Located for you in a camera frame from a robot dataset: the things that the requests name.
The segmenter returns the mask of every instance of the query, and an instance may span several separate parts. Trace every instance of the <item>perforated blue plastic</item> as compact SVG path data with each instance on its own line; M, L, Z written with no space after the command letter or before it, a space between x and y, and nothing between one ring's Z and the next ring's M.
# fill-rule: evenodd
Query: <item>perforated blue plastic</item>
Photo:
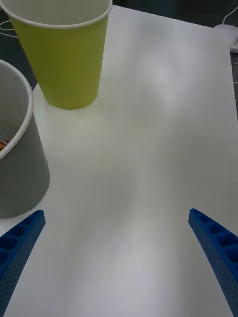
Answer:
M200 242L226 300L238 317L238 237L197 209L191 209L189 221Z
M0 317L45 223L43 211L37 210L0 237Z

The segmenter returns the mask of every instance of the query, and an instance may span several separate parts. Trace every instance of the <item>gray cup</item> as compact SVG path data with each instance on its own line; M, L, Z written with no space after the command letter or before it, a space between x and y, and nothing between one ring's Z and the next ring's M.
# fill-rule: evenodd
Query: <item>gray cup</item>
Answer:
M10 218L37 205L50 175L33 115L31 87L15 67L2 60L0 138L12 138L0 151L0 218Z

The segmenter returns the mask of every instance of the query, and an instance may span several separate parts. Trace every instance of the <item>table surface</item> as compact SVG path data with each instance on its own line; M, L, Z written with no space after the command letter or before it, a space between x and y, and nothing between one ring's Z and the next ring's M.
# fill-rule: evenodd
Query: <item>table surface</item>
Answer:
M238 126L219 34L113 7L95 102L57 109L38 86L34 99L46 226L5 317L231 317L187 223L195 207L238 235Z

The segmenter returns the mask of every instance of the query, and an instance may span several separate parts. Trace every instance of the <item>white cup rim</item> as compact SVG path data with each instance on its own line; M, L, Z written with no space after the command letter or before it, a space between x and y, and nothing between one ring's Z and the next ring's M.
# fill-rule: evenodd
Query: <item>white cup rim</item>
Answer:
M96 23L96 22L102 20L103 18L105 18L109 14L109 12L111 11L112 6L113 6L113 1L110 0L107 10L102 15L98 16L97 18L95 18L93 20L87 21L87 22L82 22L82 23L78 23L78 24L68 24L68 25L54 25L54 24L44 24L44 23L33 22L33 21L26 20L24 18L21 18L20 16L14 14L12 11L8 10L7 7L2 2L3 1L0 0L0 5L1 5L2 9L10 17L12 17L20 22L29 24L29 25L33 25L33 26L37 26L37 27L41 27L41 28L47 28L47 29L74 29L74 28L79 28L79 27L83 27L86 25Z
M32 114L33 114L33 97L32 97L32 91L31 86L29 85L27 79L25 76L14 66L11 64L5 62L4 60L0 60L0 65L4 65L6 68L8 68L10 71L14 72L22 81L23 85L25 86L27 95L28 95L28 108L26 112L26 116L22 122L22 125L20 126L17 133L14 135L12 140L8 143L8 145L0 151L0 159L2 159L7 153L11 151L11 149L17 144L17 142L20 140L24 132L26 131L29 122L31 120Z

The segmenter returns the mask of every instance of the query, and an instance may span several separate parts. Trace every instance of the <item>paper cup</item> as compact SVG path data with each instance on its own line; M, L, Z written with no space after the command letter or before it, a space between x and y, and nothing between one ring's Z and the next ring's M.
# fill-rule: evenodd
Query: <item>paper cup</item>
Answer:
M49 170L33 115L31 87L15 67L0 60L0 218L31 210L49 185Z
M112 0L0 0L47 101L63 109L98 93Z

